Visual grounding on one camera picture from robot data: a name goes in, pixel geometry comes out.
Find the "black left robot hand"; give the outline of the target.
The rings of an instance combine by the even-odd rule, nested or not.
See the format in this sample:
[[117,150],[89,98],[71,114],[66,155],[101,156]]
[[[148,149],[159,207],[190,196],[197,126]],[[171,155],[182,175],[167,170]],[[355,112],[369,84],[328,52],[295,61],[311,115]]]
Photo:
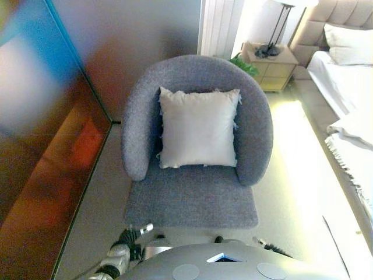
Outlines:
[[152,223],[148,223],[144,227],[140,229],[135,229],[134,227],[129,227],[125,229],[121,235],[119,236],[119,244],[124,244],[131,249],[138,238],[143,236],[145,233],[148,233],[154,229],[154,225]]

